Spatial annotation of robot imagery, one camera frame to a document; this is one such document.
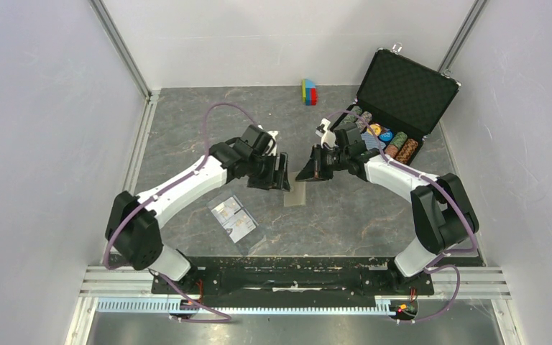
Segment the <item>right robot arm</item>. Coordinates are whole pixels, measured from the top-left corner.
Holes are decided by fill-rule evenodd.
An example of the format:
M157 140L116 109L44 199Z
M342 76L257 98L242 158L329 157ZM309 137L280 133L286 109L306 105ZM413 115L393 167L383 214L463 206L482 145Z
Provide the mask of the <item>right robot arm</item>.
M345 170L390 190L411 205L415 238L389 263L386 282L391 291L407 292L414 286L416 275L446 254L458 252L457 244L466 239L472 249L477 248L479 222L457 175L427 174L378 149L368 149L355 124L339 125L333 130L327 126L324 120L317 129L321 143L312 147L297 181L330 180L335 172Z

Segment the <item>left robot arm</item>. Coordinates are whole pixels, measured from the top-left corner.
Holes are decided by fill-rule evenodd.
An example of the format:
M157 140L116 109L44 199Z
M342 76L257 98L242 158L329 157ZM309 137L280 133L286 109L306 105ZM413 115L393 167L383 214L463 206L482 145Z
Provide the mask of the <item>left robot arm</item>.
M180 293L197 283L191 261L162 241L163 226L201 196L232 180L250 188L290 190L288 156L277 149L277 131L250 125L239 137L211 145L189 168L137 195L118 194L106 228L106 255L115 249L135 270L149 269L169 279Z

